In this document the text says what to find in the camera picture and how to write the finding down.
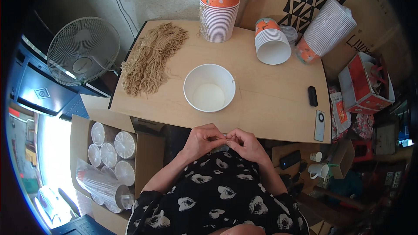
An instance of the bundle of twine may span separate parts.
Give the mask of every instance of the bundle of twine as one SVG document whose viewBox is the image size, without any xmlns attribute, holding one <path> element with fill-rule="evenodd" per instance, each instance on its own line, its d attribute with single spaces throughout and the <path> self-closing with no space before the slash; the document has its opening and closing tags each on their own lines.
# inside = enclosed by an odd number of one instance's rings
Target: bundle of twine
<svg viewBox="0 0 418 235">
<path fill-rule="evenodd" d="M 189 33 L 173 23 L 163 23 L 139 38 L 130 57 L 122 63 L 122 87 L 130 96 L 158 92 L 169 76 L 165 72 L 167 60 L 181 48 Z"/>
</svg>

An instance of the stack of paper bowls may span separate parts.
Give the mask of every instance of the stack of paper bowls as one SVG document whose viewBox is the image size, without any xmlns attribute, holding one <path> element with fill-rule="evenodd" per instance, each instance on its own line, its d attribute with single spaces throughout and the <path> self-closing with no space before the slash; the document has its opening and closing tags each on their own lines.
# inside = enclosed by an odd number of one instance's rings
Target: stack of paper bowls
<svg viewBox="0 0 418 235">
<path fill-rule="evenodd" d="M 281 64 L 292 54 L 288 39 L 271 18 L 262 18 L 255 24 L 254 44 L 257 58 L 264 64 Z"/>
<path fill-rule="evenodd" d="M 327 0 L 297 45 L 296 55 L 311 63 L 331 51 L 355 27 L 351 10 L 337 0 Z"/>
<path fill-rule="evenodd" d="M 200 0 L 200 34 L 209 42 L 230 39 L 238 8 L 239 0 Z"/>
</svg>

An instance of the electric fan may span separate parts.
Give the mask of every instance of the electric fan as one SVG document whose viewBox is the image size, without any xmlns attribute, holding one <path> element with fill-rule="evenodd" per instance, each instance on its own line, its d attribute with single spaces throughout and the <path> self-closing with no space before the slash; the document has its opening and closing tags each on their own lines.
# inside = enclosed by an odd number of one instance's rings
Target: electric fan
<svg viewBox="0 0 418 235">
<path fill-rule="evenodd" d="M 64 26 L 48 49 L 48 68 L 52 77 L 65 86 L 81 86 L 94 81 L 114 62 L 120 40 L 116 29 L 98 17 L 83 17 Z"/>
</svg>

